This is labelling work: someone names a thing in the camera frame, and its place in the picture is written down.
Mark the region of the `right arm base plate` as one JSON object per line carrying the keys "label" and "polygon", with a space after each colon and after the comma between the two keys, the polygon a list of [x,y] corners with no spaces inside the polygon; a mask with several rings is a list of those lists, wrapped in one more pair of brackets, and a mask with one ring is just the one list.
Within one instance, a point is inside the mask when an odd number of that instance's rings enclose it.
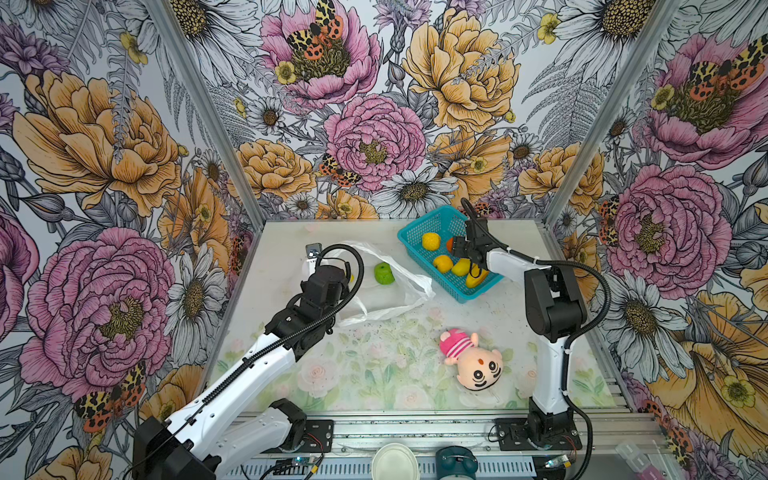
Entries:
{"label": "right arm base plate", "polygon": [[497,418],[491,434],[501,451],[548,452],[582,449],[582,441],[572,420],[540,422],[527,418]]}

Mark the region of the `yellow toy banana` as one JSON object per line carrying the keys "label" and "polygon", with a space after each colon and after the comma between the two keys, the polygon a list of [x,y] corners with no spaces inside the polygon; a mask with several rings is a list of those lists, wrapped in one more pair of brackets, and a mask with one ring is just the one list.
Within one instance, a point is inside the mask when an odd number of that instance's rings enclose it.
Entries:
{"label": "yellow toy banana", "polygon": [[465,285],[469,289],[477,288],[485,281],[488,275],[489,272],[487,270],[479,267],[472,267],[465,277]]}

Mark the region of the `translucent white plastic bag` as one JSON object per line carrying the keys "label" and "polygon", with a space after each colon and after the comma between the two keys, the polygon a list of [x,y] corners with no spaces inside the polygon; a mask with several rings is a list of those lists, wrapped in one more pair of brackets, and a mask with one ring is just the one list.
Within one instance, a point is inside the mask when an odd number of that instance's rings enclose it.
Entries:
{"label": "translucent white plastic bag", "polygon": [[[424,274],[414,273],[373,245],[347,241],[354,254],[334,252],[351,264],[350,293],[353,298],[336,315],[335,325],[351,327],[364,322],[390,320],[427,304],[435,297],[433,282]],[[395,276],[391,285],[380,285],[374,278],[374,267],[380,262],[390,264]],[[307,278],[305,264],[302,276]]]}

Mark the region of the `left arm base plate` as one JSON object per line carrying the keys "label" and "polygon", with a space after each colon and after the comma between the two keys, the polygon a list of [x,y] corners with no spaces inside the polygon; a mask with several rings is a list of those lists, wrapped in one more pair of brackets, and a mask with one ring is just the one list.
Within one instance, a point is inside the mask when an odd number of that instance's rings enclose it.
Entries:
{"label": "left arm base plate", "polygon": [[333,445],[335,422],[330,419],[309,419],[292,426],[287,438],[265,453],[330,453]]}

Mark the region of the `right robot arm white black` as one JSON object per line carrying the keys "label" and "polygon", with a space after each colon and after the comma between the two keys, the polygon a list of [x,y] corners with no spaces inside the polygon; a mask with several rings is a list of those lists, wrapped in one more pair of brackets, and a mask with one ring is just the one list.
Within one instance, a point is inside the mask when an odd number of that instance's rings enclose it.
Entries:
{"label": "right robot arm white black", "polygon": [[473,215],[465,222],[465,235],[449,244],[450,252],[523,287],[525,319],[539,341],[536,386],[521,425],[528,441],[544,447],[572,433],[575,408],[568,394],[569,355],[587,319],[573,269],[512,249],[488,231],[487,220]]}

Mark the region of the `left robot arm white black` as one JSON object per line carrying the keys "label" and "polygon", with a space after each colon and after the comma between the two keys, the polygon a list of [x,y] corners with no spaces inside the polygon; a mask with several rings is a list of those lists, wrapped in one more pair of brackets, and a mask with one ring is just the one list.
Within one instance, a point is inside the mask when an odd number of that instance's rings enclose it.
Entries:
{"label": "left robot arm white black", "polygon": [[165,420],[150,417],[133,436],[126,479],[214,479],[251,455],[293,447],[303,437],[303,412],[279,400],[260,417],[231,425],[277,377],[325,336],[364,278],[359,251],[332,244],[317,256],[301,290],[267,323],[245,356],[213,385]]}

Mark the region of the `yellow toy lemon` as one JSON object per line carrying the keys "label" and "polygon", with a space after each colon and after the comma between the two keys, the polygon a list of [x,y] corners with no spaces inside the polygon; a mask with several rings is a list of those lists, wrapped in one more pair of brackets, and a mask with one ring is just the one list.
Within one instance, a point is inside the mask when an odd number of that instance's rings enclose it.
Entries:
{"label": "yellow toy lemon", "polygon": [[441,237],[434,232],[427,232],[421,237],[421,245],[427,251],[437,251],[441,247]]}

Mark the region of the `yellow toy mango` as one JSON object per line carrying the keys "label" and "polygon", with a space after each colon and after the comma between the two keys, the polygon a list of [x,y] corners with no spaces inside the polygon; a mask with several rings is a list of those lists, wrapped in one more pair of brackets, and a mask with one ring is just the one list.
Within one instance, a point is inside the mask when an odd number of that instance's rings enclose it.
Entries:
{"label": "yellow toy mango", "polygon": [[471,270],[471,261],[468,258],[459,259],[451,269],[451,272],[458,277],[466,277]]}

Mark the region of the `yellow toy fruit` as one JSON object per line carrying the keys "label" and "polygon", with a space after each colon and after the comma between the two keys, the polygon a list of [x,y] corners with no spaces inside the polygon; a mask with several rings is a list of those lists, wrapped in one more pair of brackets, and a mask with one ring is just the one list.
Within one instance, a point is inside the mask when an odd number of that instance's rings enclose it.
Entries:
{"label": "yellow toy fruit", "polygon": [[433,260],[433,266],[441,274],[447,274],[454,267],[454,261],[449,255],[440,255]]}

